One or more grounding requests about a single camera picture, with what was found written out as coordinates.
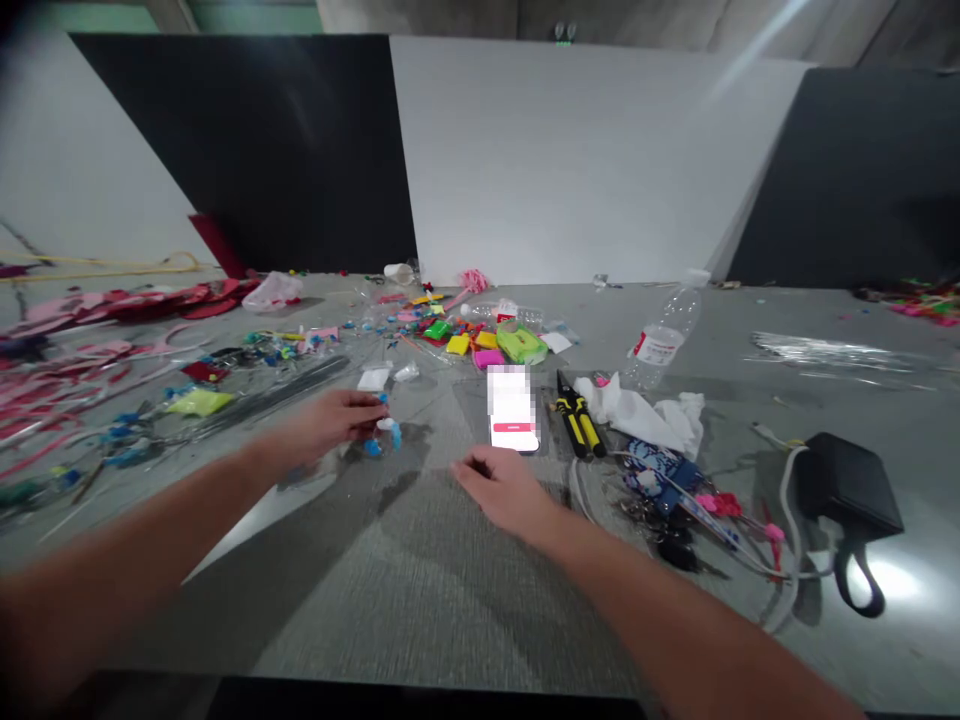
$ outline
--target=person's left hand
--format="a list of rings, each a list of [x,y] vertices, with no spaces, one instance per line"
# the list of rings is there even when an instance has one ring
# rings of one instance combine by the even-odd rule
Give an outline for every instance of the person's left hand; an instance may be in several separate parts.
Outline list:
[[[290,468],[310,466],[342,442],[373,437],[389,414],[369,393],[330,390],[257,442]]]

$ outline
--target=plastic water bottle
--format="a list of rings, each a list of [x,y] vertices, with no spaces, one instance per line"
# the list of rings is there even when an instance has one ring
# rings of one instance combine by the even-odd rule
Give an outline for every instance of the plastic water bottle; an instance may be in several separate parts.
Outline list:
[[[706,270],[687,270],[680,287],[664,301],[627,353],[624,384],[655,388],[700,318],[700,288],[710,282]]]
[[[520,307],[513,300],[507,299],[495,303],[464,303],[460,306],[460,317],[467,322],[483,322],[494,327],[504,320],[516,319],[531,332],[539,332],[543,326],[542,310]]]

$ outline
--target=bottle cap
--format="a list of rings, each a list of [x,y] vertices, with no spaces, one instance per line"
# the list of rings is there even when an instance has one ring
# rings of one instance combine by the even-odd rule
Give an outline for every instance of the bottle cap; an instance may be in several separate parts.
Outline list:
[[[687,268],[683,278],[683,284],[687,287],[706,287],[709,282],[710,273],[706,270],[696,270],[694,268]]]

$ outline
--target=hand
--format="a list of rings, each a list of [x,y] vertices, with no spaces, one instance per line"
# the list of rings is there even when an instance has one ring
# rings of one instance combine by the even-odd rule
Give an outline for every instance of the hand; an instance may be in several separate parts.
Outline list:
[[[369,393],[331,390],[257,442],[288,468],[309,467],[340,443],[373,437],[389,414]]]
[[[477,445],[450,469],[494,525],[530,545],[542,546],[562,519],[516,450]]]

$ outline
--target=phone screen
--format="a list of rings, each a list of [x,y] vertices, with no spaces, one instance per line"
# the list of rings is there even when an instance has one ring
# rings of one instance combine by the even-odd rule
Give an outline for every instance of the phone screen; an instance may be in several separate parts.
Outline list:
[[[526,365],[491,365],[487,368],[487,414],[490,444],[519,452],[540,447],[533,387]]]

